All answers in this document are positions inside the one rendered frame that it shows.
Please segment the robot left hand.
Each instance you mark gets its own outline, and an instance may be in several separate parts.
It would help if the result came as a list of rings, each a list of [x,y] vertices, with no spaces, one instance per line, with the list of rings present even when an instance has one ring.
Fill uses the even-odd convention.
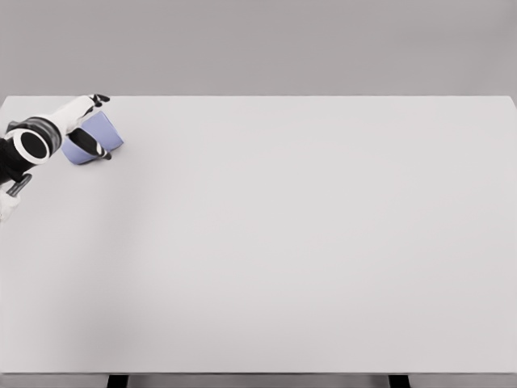
[[[111,153],[82,128],[82,122],[110,101],[107,95],[82,95],[65,107],[65,135],[89,155],[106,160],[111,160]]]

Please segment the lavender blue cup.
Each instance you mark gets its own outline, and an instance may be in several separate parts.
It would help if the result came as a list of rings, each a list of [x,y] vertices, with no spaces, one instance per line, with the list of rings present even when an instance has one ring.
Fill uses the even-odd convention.
[[[74,165],[109,159],[124,144],[112,122],[103,112],[83,121],[64,141],[61,150]]]

